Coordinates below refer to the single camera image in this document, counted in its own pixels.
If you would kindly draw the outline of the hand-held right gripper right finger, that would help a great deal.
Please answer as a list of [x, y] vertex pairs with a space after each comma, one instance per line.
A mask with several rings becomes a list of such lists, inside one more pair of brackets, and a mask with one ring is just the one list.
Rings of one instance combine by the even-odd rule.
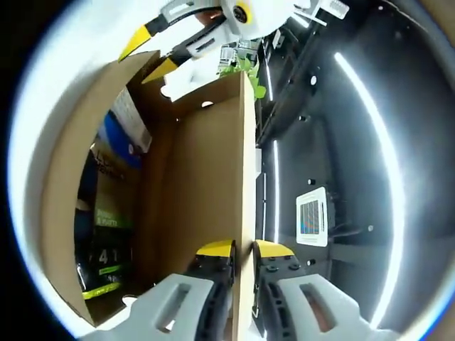
[[255, 316], [268, 340], [376, 340], [358, 304], [326, 278], [308, 275], [293, 251], [257, 239]]

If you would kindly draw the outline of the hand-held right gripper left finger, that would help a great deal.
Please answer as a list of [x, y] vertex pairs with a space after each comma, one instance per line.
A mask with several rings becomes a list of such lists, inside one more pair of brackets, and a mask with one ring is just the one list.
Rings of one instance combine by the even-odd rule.
[[121, 340], [222, 340], [235, 279], [235, 241], [201, 247], [183, 274], [171, 274], [132, 304]]

